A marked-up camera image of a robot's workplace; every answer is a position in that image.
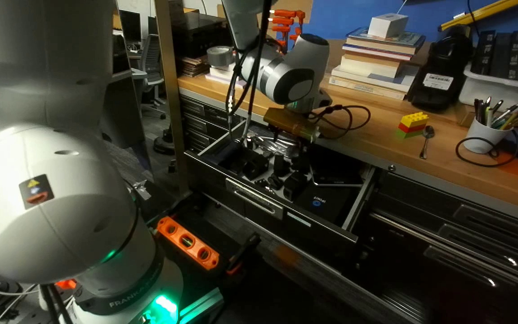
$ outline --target yellow ruler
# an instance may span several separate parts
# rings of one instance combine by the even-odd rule
[[[473,11],[473,16],[475,16],[475,20],[478,21],[483,18],[493,16],[496,13],[502,12],[502,11],[512,8],[516,5],[518,5],[518,0],[499,0],[493,4],[490,4],[481,9],[477,9],[477,10]],[[470,13],[466,13],[465,15],[463,15],[461,17],[458,17],[454,20],[444,23],[443,25],[440,25],[438,29],[439,29],[439,31],[444,31],[445,29],[448,29],[449,27],[452,27],[454,25],[459,25],[459,24],[469,25],[472,23],[473,23],[473,17],[471,17]]]

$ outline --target duct tape roll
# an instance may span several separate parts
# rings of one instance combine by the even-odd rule
[[[207,50],[207,61],[211,66],[227,66],[233,63],[233,49],[229,46],[213,46]]]

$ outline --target white box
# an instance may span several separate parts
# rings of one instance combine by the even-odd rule
[[[505,100],[499,111],[518,103],[518,81],[495,78],[494,76],[482,76],[471,72],[471,64],[468,64],[464,71],[467,80],[459,95],[459,101],[464,104],[473,105],[475,99],[486,100],[493,97],[491,107],[499,100]]]
[[[369,26],[369,35],[387,38],[397,36],[405,31],[408,16],[396,13],[387,13],[373,17]]]

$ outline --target blue wall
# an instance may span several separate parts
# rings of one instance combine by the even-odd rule
[[[493,2],[496,0],[471,0],[471,8],[477,10]],[[342,39],[349,31],[368,26],[373,16],[397,12],[401,4],[402,0],[314,0],[311,20],[304,32]],[[407,30],[426,35],[428,41],[437,41],[437,27],[462,12],[468,13],[467,0],[408,0],[401,10],[401,14],[409,16]],[[518,30],[518,6],[486,18],[478,26],[481,31]]]

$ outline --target computer monitor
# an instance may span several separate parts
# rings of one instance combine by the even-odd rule
[[[137,12],[119,10],[126,43],[141,43],[141,17]]]
[[[157,31],[157,18],[149,17],[148,23],[149,23],[149,33],[158,35],[159,32]]]

